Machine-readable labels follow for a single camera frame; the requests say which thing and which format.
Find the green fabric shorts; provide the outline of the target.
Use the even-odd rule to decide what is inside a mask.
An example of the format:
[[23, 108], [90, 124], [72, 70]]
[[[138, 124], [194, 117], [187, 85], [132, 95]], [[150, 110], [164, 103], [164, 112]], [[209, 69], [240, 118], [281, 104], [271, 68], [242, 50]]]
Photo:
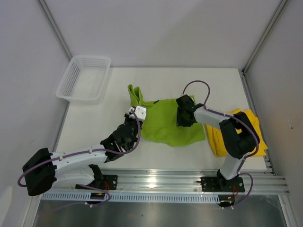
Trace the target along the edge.
[[132, 106], [146, 108], [141, 137], [145, 140], [183, 147], [206, 139], [204, 127], [195, 123], [190, 127], [177, 126], [177, 102], [175, 99], [145, 101], [140, 87], [128, 85]]

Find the yellow fabric shorts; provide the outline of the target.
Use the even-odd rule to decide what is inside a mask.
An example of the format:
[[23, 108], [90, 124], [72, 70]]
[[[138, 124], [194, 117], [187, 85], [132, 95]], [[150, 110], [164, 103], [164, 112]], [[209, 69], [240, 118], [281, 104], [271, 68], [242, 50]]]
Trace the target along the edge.
[[258, 118], [250, 109], [236, 109], [231, 112], [250, 129], [234, 119], [227, 119], [219, 123], [219, 128], [206, 125], [209, 144], [215, 156], [225, 157], [228, 154], [240, 159], [247, 152], [255, 157], [265, 156], [268, 149], [265, 144]]

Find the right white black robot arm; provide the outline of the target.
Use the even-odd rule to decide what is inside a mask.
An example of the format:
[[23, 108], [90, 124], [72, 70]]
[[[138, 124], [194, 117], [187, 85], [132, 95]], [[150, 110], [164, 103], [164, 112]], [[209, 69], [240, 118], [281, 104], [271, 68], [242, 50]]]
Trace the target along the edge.
[[226, 191], [235, 185], [244, 161], [259, 149], [260, 138], [244, 112], [223, 114], [206, 105], [195, 104], [188, 95], [177, 102], [177, 126], [191, 127], [195, 123], [210, 125], [221, 132], [227, 150], [224, 164], [217, 171], [216, 185]]

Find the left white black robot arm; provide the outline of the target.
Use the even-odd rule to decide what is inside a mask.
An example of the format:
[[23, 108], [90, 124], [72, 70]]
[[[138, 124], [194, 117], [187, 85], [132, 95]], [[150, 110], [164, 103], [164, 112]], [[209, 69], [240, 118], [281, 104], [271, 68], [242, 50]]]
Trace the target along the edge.
[[146, 113], [131, 109], [125, 121], [99, 144], [84, 150], [63, 153], [39, 149], [22, 167], [18, 185], [29, 196], [38, 196], [52, 188], [105, 189], [100, 164], [115, 161], [133, 152], [141, 139]]

